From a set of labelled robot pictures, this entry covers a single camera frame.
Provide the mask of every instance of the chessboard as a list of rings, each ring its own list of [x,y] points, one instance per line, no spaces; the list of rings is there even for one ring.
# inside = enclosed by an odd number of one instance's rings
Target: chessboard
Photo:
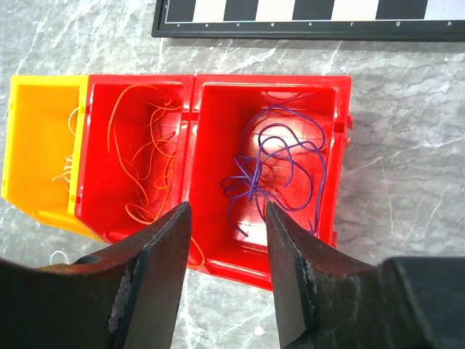
[[[157,0],[152,35],[465,41],[465,0]]]

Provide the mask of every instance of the tangled orange wire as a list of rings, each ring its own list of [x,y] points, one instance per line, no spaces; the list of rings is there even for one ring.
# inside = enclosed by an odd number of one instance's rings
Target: tangled orange wire
[[[176,161],[176,152],[177,152],[177,144],[173,141],[171,141],[171,138],[175,135],[175,132],[172,132],[170,134],[165,135],[164,137],[160,139],[156,139],[154,131],[153,131],[153,126],[157,121],[160,121],[166,113],[170,111],[176,111],[179,110],[181,107],[172,107],[171,103],[172,100],[171,98],[167,97],[167,101],[164,103],[163,106],[153,104],[146,102],[148,105],[151,105],[155,107],[155,110],[152,112],[152,115],[150,116],[150,122],[149,124],[144,128],[148,128],[150,130],[150,141],[145,143],[142,147],[140,147],[136,153],[132,156],[131,161],[127,161],[126,159],[123,158],[121,155],[121,150],[118,144],[118,138],[116,136],[116,117],[117,117],[117,110],[119,105],[121,104],[121,101],[124,97],[124,95],[131,89],[134,88],[148,88],[156,91],[159,94],[162,94],[163,92],[158,89],[157,87],[154,87],[153,85],[147,85],[147,84],[135,84],[131,85],[127,88],[124,89],[124,91],[119,95],[118,99],[116,100],[115,106],[113,107],[113,111],[110,116],[110,121],[108,122],[108,132],[107,132],[107,150],[108,153],[110,153],[110,139],[112,135],[112,129],[113,129],[113,140],[115,143],[115,148],[116,148],[116,153],[118,156],[118,161],[119,164],[121,165],[122,170],[128,175],[128,177],[131,179],[131,181],[136,185],[137,188],[137,197],[139,200],[138,204],[133,203],[128,203],[125,205],[125,210],[128,216],[135,220],[138,223],[141,223],[143,225],[150,225],[154,223],[163,213],[168,198],[169,194],[171,193],[171,187],[172,187],[172,182],[174,178],[174,165]],[[162,145],[171,145],[174,150],[171,153],[167,153],[162,149]],[[144,149],[152,147],[152,150],[150,152],[150,161],[149,161],[149,168],[147,171],[147,174],[143,177],[140,176],[139,171],[137,168],[134,166],[134,161],[140,155]],[[147,180],[150,178],[150,173],[152,172],[152,163],[153,163],[153,154],[155,153],[155,150],[157,150],[162,156],[165,156],[167,158],[165,167],[163,169],[163,174],[158,177],[153,185],[155,189],[157,190],[164,190],[164,197],[162,204],[157,211],[157,213],[154,215],[152,212],[149,211],[148,207],[150,206],[150,200],[147,194],[147,191],[144,188],[144,185],[142,185],[142,181]],[[205,265],[206,263],[206,258],[197,244],[197,241],[195,241],[194,238],[191,237],[192,243],[195,245],[195,248],[199,251],[201,255],[201,263],[198,265],[192,265],[190,263],[187,264],[188,267],[190,268],[199,268]]]

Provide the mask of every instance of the white wire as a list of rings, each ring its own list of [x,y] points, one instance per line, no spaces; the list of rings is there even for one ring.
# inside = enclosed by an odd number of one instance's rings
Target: white wire
[[[73,118],[74,114],[77,113],[78,109],[79,109],[79,107],[74,108],[73,111],[71,111],[71,113],[70,113],[70,115],[68,117],[68,128],[69,128],[71,134],[74,137],[76,136],[76,132],[73,131],[73,128],[71,127],[71,119]],[[66,156],[65,160],[66,160],[66,164],[63,167],[64,172],[62,174],[59,174],[56,177],[53,177],[52,182],[54,182],[58,178],[61,178],[61,180],[63,181],[63,184],[65,185],[66,191],[70,192],[70,182],[71,182],[70,177],[71,177],[71,169],[72,169],[72,166],[73,166],[73,154],[71,154],[69,156]]]
[[[54,257],[56,254],[61,254],[61,255],[63,256],[63,258],[65,258],[66,264],[70,264],[70,260],[68,259],[68,256],[67,256],[63,251],[58,250],[58,251],[53,252],[52,255],[50,256],[50,258],[49,258],[49,264],[50,264],[50,265],[54,264],[54,263],[52,262],[52,260],[53,260],[53,257]]]
[[[73,128],[71,127],[71,119],[73,118],[73,115],[76,114],[76,112],[78,111],[79,107],[73,109],[73,111],[71,112],[71,114],[69,115],[68,117],[68,128],[70,129],[71,133],[73,134],[73,136],[76,136],[76,132],[73,131]]]

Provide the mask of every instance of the white square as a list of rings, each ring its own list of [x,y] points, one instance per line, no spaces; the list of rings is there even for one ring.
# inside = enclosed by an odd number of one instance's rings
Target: white square
[[[257,22],[290,22],[294,14],[295,0],[259,0],[256,9]]]
[[[225,18],[226,0],[197,0],[194,23],[218,23]]]
[[[375,20],[379,0],[334,0],[331,20],[355,22]]]
[[[425,20],[465,20],[465,0],[428,0]]]

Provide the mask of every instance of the yellow plastic bin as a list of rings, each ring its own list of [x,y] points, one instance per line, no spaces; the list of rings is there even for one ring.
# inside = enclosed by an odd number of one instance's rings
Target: yellow plastic bin
[[[1,196],[39,222],[100,241],[76,219],[88,76],[13,76]]]

